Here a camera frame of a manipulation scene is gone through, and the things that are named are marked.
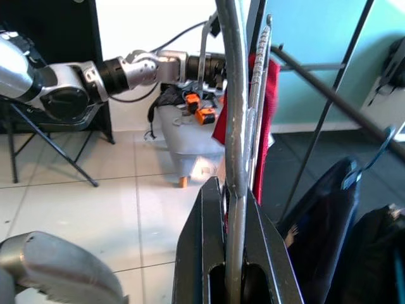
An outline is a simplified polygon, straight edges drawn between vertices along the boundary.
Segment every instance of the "white tile floor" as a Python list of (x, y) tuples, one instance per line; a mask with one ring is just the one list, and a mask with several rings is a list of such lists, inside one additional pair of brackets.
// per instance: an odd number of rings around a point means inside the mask
[[(85, 132), (53, 138), (74, 158)], [(178, 188), (160, 138), (118, 132), (111, 145), (94, 133), (78, 164), (99, 182), (92, 187), (40, 138), (18, 156), (20, 183), (11, 183), (8, 145), (0, 136), (0, 241), (40, 230), (71, 241), (105, 262), (130, 304), (171, 303), (175, 248), (202, 182)], [(18, 136), (17, 145), (27, 136)], [(45, 304), (26, 290), (17, 304)]]

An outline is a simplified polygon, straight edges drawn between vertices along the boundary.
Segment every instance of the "white wall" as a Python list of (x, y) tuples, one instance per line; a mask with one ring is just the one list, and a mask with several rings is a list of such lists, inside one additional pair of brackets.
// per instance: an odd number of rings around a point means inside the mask
[[(97, 14), (103, 58), (125, 57), (134, 49), (149, 51), (179, 32), (205, 21), (215, 12), (215, 0), (97, 0)], [(244, 1), (245, 16), (250, 1)], [(185, 34), (167, 49), (196, 53), (199, 51), (202, 27)], [(222, 36), (208, 37), (207, 51), (223, 53)], [(136, 98), (151, 87), (137, 87), (121, 94)], [(147, 109), (159, 91), (134, 104), (110, 101), (113, 130), (146, 130)]]

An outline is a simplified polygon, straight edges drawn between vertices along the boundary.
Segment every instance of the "robotic arm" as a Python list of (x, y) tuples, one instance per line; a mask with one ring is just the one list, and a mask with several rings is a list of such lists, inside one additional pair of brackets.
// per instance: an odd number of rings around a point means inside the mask
[[(86, 61), (35, 69), (8, 37), (0, 35), (0, 95), (59, 120), (75, 118), (91, 103), (105, 103), (110, 95), (138, 85), (197, 79), (199, 57), (181, 51), (134, 51), (125, 59), (119, 56), (99, 65)], [(225, 70), (224, 56), (213, 54), (205, 60), (205, 81), (219, 86)]]

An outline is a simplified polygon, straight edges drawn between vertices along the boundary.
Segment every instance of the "dark floor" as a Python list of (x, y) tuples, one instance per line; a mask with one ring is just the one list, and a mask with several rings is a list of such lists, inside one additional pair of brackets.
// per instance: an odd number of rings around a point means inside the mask
[[(275, 144), (266, 159), (263, 208), (277, 221), (287, 201), (301, 160), (312, 133), (275, 134)], [(368, 163), (379, 145), (360, 130), (323, 132), (309, 159), (292, 205), (332, 165), (345, 156), (353, 156), (360, 164)], [(365, 213), (395, 203), (405, 206), (405, 165), (386, 152), (361, 179), (357, 219)]]

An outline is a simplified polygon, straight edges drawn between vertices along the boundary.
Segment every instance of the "red cloth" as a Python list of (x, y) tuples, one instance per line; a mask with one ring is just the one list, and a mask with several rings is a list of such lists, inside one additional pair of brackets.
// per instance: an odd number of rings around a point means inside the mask
[[(249, 56), (249, 68), (253, 69), (256, 56)], [(271, 120), (274, 117), (277, 108), (277, 84), (280, 66), (273, 60), (270, 60), (268, 67), (268, 76), (265, 92), (265, 104), (263, 107), (263, 119), (261, 122), (260, 144), (258, 153), (258, 164), (256, 166), (256, 175), (254, 176), (253, 194), (258, 204), (261, 205), (261, 193), (263, 187), (263, 172), (268, 151), (268, 136), (270, 133)], [(227, 95), (225, 94), (224, 105), (213, 132), (213, 137), (220, 143), (225, 144), (225, 130), (227, 126)]]

